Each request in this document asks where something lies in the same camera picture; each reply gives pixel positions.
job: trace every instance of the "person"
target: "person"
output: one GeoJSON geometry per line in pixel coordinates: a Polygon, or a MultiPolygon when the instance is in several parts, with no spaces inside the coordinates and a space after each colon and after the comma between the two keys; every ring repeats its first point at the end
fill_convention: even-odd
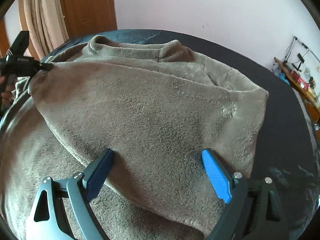
{"type": "MultiPolygon", "coordinates": [[[[4,76],[0,77],[0,84],[2,84],[4,81],[5,81],[5,77],[4,76]]],[[[15,85],[14,84],[8,85],[5,88],[5,91],[1,93],[2,104],[4,104],[6,107],[8,107],[10,105],[10,103],[12,103],[12,101],[13,101],[12,91],[14,89],[15,89],[15,85]]]]}

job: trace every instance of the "curtain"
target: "curtain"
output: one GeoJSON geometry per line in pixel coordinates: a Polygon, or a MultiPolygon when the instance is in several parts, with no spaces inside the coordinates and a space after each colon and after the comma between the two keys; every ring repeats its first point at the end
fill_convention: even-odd
{"type": "Polygon", "coordinates": [[[23,4],[31,41],[42,59],[69,38],[60,0],[23,0],[23,4]]]}

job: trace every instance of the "silver bolt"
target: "silver bolt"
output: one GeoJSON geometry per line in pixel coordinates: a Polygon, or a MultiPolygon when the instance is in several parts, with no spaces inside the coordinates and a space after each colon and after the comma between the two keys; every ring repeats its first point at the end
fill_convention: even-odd
{"type": "Polygon", "coordinates": [[[272,183],[272,179],[269,178],[269,177],[264,178],[264,181],[265,181],[266,183],[268,183],[268,184],[271,184],[271,183],[272,183]]]}
{"type": "Polygon", "coordinates": [[[50,177],[45,177],[45,178],[43,179],[43,182],[44,182],[44,183],[47,183],[50,179],[51,179],[50,177]]]}
{"type": "Polygon", "coordinates": [[[233,176],[235,176],[235,178],[236,179],[241,179],[242,178],[242,174],[241,174],[241,172],[235,172],[234,174],[233,174],[233,176]]]}
{"type": "Polygon", "coordinates": [[[75,174],[73,174],[73,177],[75,179],[80,179],[82,177],[82,175],[83,175],[83,173],[81,171],[79,171],[79,172],[76,172],[75,174]]]}

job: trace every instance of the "brown door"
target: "brown door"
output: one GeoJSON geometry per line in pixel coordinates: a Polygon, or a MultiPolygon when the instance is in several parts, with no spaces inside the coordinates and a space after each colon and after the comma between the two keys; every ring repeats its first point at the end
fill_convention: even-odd
{"type": "Polygon", "coordinates": [[[113,0],[60,0],[70,38],[117,29],[113,0]]]}

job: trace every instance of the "wooden desk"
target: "wooden desk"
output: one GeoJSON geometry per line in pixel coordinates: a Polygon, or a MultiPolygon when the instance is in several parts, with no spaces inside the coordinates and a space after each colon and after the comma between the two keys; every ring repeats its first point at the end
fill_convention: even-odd
{"type": "Polygon", "coordinates": [[[274,60],[279,65],[282,72],[286,75],[290,85],[299,92],[299,94],[303,99],[306,99],[309,102],[309,104],[311,105],[311,108],[310,106],[308,106],[308,104],[306,104],[306,107],[310,112],[310,115],[312,116],[313,121],[318,122],[320,117],[320,108],[317,107],[316,100],[314,99],[314,97],[307,90],[302,89],[300,87],[300,84],[292,78],[291,71],[285,66],[285,64],[282,61],[280,61],[276,57],[274,58],[274,60]]]}

